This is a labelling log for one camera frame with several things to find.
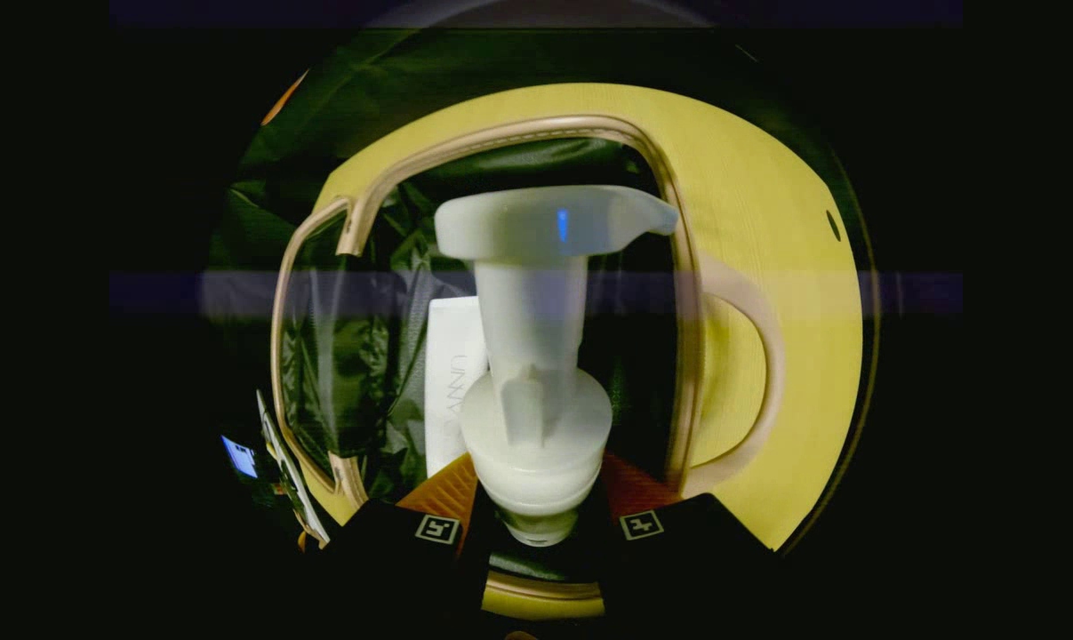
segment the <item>pump dispenser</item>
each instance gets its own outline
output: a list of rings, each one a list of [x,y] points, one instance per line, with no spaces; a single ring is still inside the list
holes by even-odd
[[[662,200],[613,186],[495,191],[438,208],[438,248],[472,261],[490,365],[464,397],[464,440],[525,544],[572,533],[611,433],[609,397],[576,367],[588,256],[673,234],[677,220]]]

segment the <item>white pump head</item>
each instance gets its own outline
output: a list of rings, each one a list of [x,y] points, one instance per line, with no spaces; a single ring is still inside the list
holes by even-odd
[[[662,200],[609,186],[495,191],[438,208],[438,248],[474,261],[490,362],[464,397],[461,431],[520,542],[572,532],[611,431],[604,388],[576,368],[588,256],[647,231],[673,234],[677,220]]]

